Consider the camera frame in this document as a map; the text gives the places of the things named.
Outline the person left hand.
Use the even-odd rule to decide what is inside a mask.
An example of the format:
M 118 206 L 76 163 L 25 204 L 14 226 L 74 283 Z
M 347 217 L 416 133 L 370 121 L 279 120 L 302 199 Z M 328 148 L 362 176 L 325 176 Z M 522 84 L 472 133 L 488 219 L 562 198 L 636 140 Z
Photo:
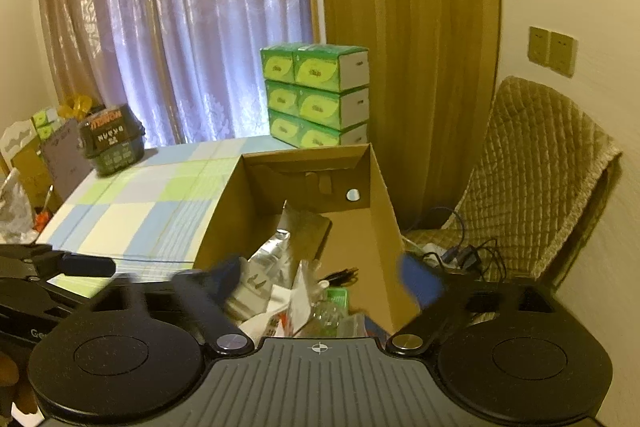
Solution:
M 12 407 L 35 414 L 38 407 L 27 376 L 32 348 L 1 338 L 1 417 L 11 418 Z

